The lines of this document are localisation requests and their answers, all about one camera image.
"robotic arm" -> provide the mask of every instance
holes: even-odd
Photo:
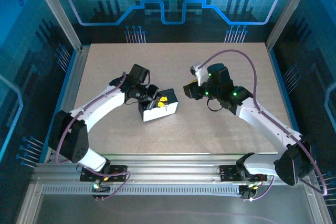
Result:
[[[312,141],[302,139],[299,132],[280,122],[254,101],[253,95],[247,89],[234,86],[228,69],[223,64],[214,64],[207,69],[200,66],[201,64],[198,63],[191,67],[191,73],[197,77],[197,80],[183,87],[186,96],[195,100],[203,97],[217,100],[222,108],[230,110],[233,115],[258,130],[278,152],[277,155],[248,153],[237,161],[235,168],[223,167],[223,173],[229,173],[235,180],[237,178],[245,180],[256,174],[277,175],[285,183],[293,186],[313,169],[306,154],[291,135],[300,140],[310,155],[315,156]],[[276,124],[287,129],[289,134],[282,131]]]
[[[110,162],[89,147],[88,132],[111,110],[126,103],[131,98],[138,101],[138,108],[144,122],[174,114],[177,98],[173,89],[159,92],[159,88],[150,83],[143,84],[150,72],[134,65],[122,85],[122,77],[112,80],[109,86],[87,104],[70,111],[59,111],[54,118],[49,147],[57,150],[62,134],[73,122],[62,143],[60,154],[73,163],[79,163],[95,172],[109,174]]]

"work surface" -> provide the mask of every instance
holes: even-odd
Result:
[[[96,97],[135,63],[151,71],[151,83],[160,90],[174,88],[179,104],[174,115],[146,123],[137,104],[120,106],[91,129],[90,147],[101,154],[274,152],[260,133],[228,110],[211,112],[206,99],[195,101],[184,95],[183,86],[195,79],[190,67],[224,49],[238,49],[251,57],[258,75],[258,101],[289,125],[263,43],[92,44],[75,108]],[[207,66],[219,62],[228,68],[234,85],[252,92],[252,68],[242,55],[225,53]],[[212,101],[210,106],[216,109],[218,103]]]

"blue background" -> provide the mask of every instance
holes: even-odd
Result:
[[[82,44],[144,40],[263,42],[287,2],[277,0],[272,9],[275,0],[202,0],[203,6],[183,6],[186,1],[195,0],[60,0]],[[45,141],[70,65],[59,58],[60,46],[70,55],[73,48],[44,0],[0,0],[0,8],[0,74],[19,87],[24,101],[0,163],[0,197],[6,199],[2,201],[6,208],[1,208],[0,219],[2,223],[13,223],[32,171],[15,156],[23,155],[19,150],[20,145],[26,145],[23,136]],[[228,20],[236,23],[231,26]],[[141,39],[128,34],[133,32],[132,26],[135,32],[145,32],[139,33]],[[241,31],[241,36],[230,39],[232,31]],[[335,43],[336,0],[302,0],[274,48],[282,75],[293,67],[293,73],[300,77],[295,88],[287,86],[287,91],[300,131],[319,141],[319,164],[324,171],[336,163],[332,124],[336,93],[330,92],[329,113],[324,104],[336,75]],[[0,146],[17,108],[16,94],[0,82]]]
[[[336,0],[301,0],[274,52],[283,79],[293,68],[289,99],[300,132],[318,144],[322,173],[335,175],[336,146]],[[326,199],[335,197],[334,190]],[[335,207],[332,216],[335,218]]]

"yellow label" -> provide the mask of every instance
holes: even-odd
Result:
[[[160,102],[166,102],[166,101],[168,101],[168,98],[167,98],[167,97],[161,97],[161,98],[160,98]]]

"black mounting bracket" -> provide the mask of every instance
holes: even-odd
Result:
[[[104,169],[104,174],[113,174],[113,173],[123,173],[127,171],[126,165],[109,165]],[[124,182],[126,180],[127,175],[119,175],[119,176],[113,176],[109,177],[105,182]],[[93,174],[92,172],[86,170],[85,168],[82,168],[81,174],[80,174],[80,181],[82,182],[95,182],[97,179],[103,180],[101,176],[98,176],[96,174]]]
[[[241,172],[237,171],[236,165],[221,165],[219,166],[219,175],[221,182],[225,181],[242,181],[243,176]]]

